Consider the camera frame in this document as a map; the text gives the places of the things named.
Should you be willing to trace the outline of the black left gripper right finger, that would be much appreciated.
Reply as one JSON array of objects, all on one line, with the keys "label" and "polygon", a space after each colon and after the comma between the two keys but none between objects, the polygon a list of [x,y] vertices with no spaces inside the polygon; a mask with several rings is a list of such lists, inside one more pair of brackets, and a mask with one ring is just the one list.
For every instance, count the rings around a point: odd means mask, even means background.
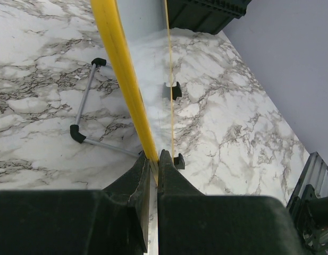
[{"label": "black left gripper right finger", "polygon": [[274,197],[205,195],[159,158],[159,254],[304,254],[284,205]]}]

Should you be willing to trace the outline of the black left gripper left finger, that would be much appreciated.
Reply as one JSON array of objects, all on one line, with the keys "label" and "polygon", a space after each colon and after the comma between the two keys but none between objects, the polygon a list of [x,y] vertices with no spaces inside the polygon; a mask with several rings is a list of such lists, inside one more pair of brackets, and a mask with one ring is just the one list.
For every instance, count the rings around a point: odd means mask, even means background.
[{"label": "black left gripper left finger", "polygon": [[144,254],[149,160],[102,190],[0,191],[0,254]]}]

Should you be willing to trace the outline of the yellow framed whiteboard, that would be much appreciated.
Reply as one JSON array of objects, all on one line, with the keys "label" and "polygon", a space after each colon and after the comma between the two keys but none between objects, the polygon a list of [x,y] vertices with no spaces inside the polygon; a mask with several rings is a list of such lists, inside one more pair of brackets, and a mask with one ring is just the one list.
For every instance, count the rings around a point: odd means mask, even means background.
[{"label": "yellow framed whiteboard", "polygon": [[155,179],[174,152],[172,50],[166,1],[92,1],[108,59]]}]

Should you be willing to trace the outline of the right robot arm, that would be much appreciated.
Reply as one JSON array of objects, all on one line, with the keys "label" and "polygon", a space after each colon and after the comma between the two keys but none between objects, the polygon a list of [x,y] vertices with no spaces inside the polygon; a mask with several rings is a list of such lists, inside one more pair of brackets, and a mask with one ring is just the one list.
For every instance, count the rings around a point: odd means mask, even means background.
[{"label": "right robot arm", "polygon": [[287,204],[306,254],[328,254],[328,197],[316,195],[307,184],[301,195],[293,195]]}]

